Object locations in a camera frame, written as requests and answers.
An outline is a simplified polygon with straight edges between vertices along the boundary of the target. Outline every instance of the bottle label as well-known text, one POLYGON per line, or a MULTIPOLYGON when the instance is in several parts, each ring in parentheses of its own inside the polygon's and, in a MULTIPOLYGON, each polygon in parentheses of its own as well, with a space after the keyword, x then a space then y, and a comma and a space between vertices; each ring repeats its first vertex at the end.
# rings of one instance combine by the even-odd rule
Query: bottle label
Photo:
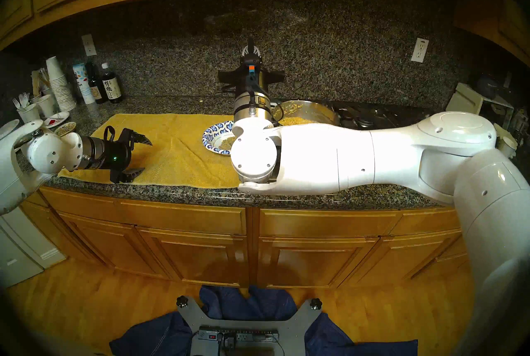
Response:
POLYGON ((107 91, 109 99, 117 99, 121 96, 120 87, 116 78, 103 81, 103 86, 105 87, 105 91, 107 91))
POLYGON ((91 86, 90 90, 92 91, 92 96, 94 99, 101 99, 101 94, 97 86, 91 86))

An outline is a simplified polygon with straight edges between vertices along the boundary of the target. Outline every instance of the plate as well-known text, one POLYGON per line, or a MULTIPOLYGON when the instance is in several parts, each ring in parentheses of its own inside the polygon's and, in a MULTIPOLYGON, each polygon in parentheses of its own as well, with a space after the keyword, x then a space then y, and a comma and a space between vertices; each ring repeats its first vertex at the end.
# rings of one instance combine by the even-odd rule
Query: plate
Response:
POLYGON ((75 129, 75 125, 75 122, 65 123, 62 127, 58 127, 57 129, 55 129, 54 134, 57 136, 64 136, 67 133, 73 132, 75 129))
POLYGON ((59 112, 58 114, 51 115, 44 121, 44 127, 50 129, 61 125, 69 116, 69 112, 59 112))
POLYGON ((19 126, 20 121, 18 119, 13 119, 12 121, 6 123, 3 127, 0 128, 0 139, 4 136, 8 136, 13 129, 19 126))
POLYGON ((221 146, 225 139, 234 136, 232 133, 233 125, 234 121, 219 122, 206 129, 204 134, 202 134, 202 144, 204 147, 219 155, 230 156, 230 151, 219 149, 218 147, 221 146))

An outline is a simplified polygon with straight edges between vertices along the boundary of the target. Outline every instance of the lower cabinet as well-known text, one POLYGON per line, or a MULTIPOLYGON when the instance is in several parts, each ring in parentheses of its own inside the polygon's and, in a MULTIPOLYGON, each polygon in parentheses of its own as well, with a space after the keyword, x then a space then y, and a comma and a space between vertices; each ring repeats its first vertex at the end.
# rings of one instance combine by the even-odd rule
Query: lower cabinet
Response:
POLYGON ((269 288, 335 288, 377 238, 260 238, 258 285, 269 288))
POLYGON ((137 228, 172 279, 246 287, 246 237, 137 228))
POLYGON ((21 208, 69 256, 186 283, 371 287, 449 274, 468 261, 447 208, 214 208, 49 188, 21 208))
POLYGON ((460 235, 460 229, 454 229, 420 235, 383 236, 343 285, 380 286, 409 280, 460 235))
POLYGON ((126 272, 169 279, 134 225, 60 213, 70 229, 105 263, 126 272))
POLYGON ((101 260, 50 208, 25 201, 20 209, 62 253, 82 261, 101 264, 101 260))

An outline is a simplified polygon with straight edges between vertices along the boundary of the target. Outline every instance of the dark blue fabric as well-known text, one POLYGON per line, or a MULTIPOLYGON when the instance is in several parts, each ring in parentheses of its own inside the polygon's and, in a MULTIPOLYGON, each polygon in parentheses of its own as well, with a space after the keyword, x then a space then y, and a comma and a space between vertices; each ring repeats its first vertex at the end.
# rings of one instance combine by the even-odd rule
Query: dark blue fabric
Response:
MULTIPOLYGON (((249 299, 245 299, 236 288, 203 286, 199 297, 204 304, 203 311, 212 319, 287 320, 297 311, 293 298, 285 290, 251 286, 249 294, 249 299)), ((171 312, 131 327, 109 345, 115 356, 186 356, 190 340, 191 329, 178 312, 171 312)), ((305 347, 307 356, 418 354, 417 340, 354 345, 326 313, 321 313, 307 330, 305 347)))

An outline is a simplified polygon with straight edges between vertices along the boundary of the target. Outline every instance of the dark bottle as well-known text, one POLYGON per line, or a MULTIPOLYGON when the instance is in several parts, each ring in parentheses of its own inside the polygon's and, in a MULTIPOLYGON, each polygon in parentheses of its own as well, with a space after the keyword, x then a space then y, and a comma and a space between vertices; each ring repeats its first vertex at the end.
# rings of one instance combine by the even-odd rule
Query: dark bottle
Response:
POLYGON ((107 93, 105 92, 105 87, 101 78, 98 76, 98 71, 92 62, 86 63, 86 71, 89 74, 89 86, 92 91, 92 96, 96 100, 97 104, 102 104, 107 102, 107 93))
POLYGON ((103 81, 103 86, 107 92, 107 97, 110 102, 117 104, 123 99, 121 95, 120 85, 118 85, 118 80, 116 79, 116 74, 109 68, 109 63, 104 62, 101 64, 103 68, 103 76, 101 80, 103 81))

